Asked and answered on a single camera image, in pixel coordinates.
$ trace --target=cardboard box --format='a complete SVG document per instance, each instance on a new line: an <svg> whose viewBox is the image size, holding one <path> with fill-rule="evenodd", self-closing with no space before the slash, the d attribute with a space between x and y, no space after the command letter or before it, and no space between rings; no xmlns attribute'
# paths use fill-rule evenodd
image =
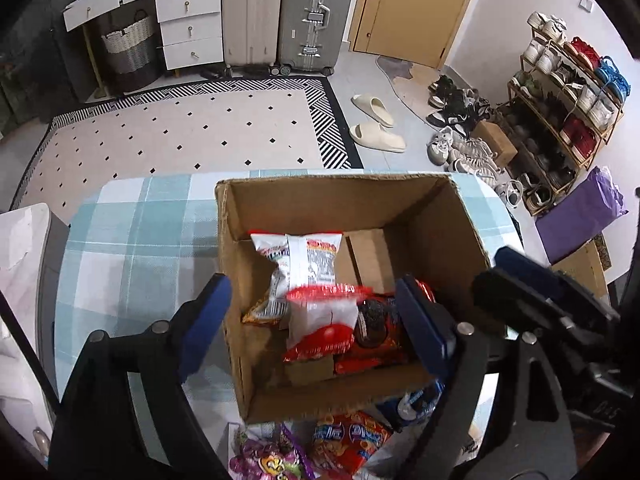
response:
<svg viewBox="0 0 640 480"><path fill-rule="evenodd" d="M293 386L282 355L287 331L241 323L269 286L274 264L256 253L251 230L345 233L339 283L394 290L411 272L427 281L458 320L504 326L473 306L470 286L490 266L455 184L446 175L321 175L227 180L216 186L220 265L232 283L225 317L236 397L249 424L343 413L431 380L419 362Z"/></svg>
<svg viewBox="0 0 640 480"><path fill-rule="evenodd" d="M497 153L495 163L499 168L505 168L511 162L518 150L507 138L507 135L495 123L480 121L471 133L475 139L482 139L489 145L493 152Z"/></svg>
<svg viewBox="0 0 640 480"><path fill-rule="evenodd" d="M585 243L580 249L575 250L551 268L562 270L571 276L576 282L590 290L598 300L609 293L598 248L593 240Z"/></svg>

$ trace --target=candy bag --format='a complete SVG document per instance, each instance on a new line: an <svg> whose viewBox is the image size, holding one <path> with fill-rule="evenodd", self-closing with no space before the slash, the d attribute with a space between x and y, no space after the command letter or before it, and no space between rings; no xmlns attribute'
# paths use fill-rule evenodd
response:
<svg viewBox="0 0 640 480"><path fill-rule="evenodd" d="M364 412L329 415L318 421L310 458L322 469L354 475L392 433Z"/></svg>
<svg viewBox="0 0 640 480"><path fill-rule="evenodd" d="M334 260L341 234L305 236L251 233L255 250L278 265L271 275L268 298L262 298L242 317L242 322L278 325L287 314L285 295L302 285L333 285Z"/></svg>
<svg viewBox="0 0 640 480"><path fill-rule="evenodd" d="M402 348L406 337L392 296L377 294L358 304L358 321L353 335L355 341L351 348L335 357L337 374L409 361L409 355Z"/></svg>
<svg viewBox="0 0 640 480"><path fill-rule="evenodd" d="M291 318L284 362L346 352L353 344L358 302L371 293L369 287L354 285L307 285L289 291Z"/></svg>
<svg viewBox="0 0 640 480"><path fill-rule="evenodd" d="M311 480L312 465L289 430L281 424L278 442L256 438L249 431L236 436L239 454L229 460L237 480Z"/></svg>

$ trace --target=silver suitcase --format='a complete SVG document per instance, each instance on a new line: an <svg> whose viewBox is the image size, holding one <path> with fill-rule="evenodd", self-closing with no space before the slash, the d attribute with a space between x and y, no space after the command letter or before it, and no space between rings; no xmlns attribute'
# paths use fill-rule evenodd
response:
<svg viewBox="0 0 640 480"><path fill-rule="evenodd" d="M280 72L292 68L334 73L351 0L282 0Z"/></svg>

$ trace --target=white snack package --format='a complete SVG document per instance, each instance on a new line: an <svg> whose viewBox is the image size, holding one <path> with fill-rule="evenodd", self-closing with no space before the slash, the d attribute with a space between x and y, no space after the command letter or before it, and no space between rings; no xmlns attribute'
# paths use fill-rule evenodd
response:
<svg viewBox="0 0 640 480"><path fill-rule="evenodd" d="M287 292L302 285L335 284L334 261L342 234L251 234L251 240L255 250L278 268L271 275L268 300L249 309L242 322L277 325L289 310Z"/></svg>

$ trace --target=red snack package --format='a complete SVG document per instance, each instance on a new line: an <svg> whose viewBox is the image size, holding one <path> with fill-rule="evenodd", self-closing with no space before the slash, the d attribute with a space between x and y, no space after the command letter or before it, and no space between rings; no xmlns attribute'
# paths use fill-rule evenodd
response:
<svg viewBox="0 0 640 480"><path fill-rule="evenodd" d="M355 341L343 355L335 357L337 374L361 372L380 365L409 361L402 349L402 325L392 296L375 295L358 305Z"/></svg>
<svg viewBox="0 0 640 480"><path fill-rule="evenodd" d="M354 475L392 433L364 412L328 415L318 421L310 458L322 469Z"/></svg>
<svg viewBox="0 0 640 480"><path fill-rule="evenodd" d="M353 344L358 302L371 293L369 287L353 285L307 285L290 290L284 362L346 352Z"/></svg>

